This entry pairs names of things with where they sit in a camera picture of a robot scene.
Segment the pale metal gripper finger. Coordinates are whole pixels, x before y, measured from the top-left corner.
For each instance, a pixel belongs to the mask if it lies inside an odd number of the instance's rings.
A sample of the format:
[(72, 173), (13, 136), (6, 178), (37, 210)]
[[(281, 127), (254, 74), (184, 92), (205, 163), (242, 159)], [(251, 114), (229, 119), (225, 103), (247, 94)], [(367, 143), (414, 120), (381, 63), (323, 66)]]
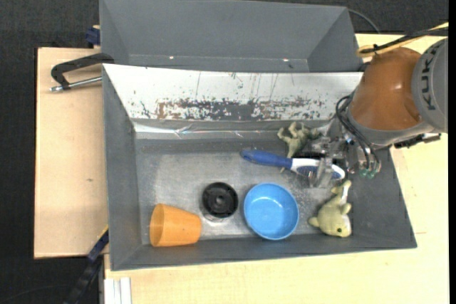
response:
[(306, 177), (309, 182), (310, 187), (315, 187), (318, 185), (318, 168), (319, 165), (308, 165)]
[(331, 180), (333, 175), (332, 168), (332, 159), (330, 157), (325, 157), (320, 162), (320, 187), (326, 188)]

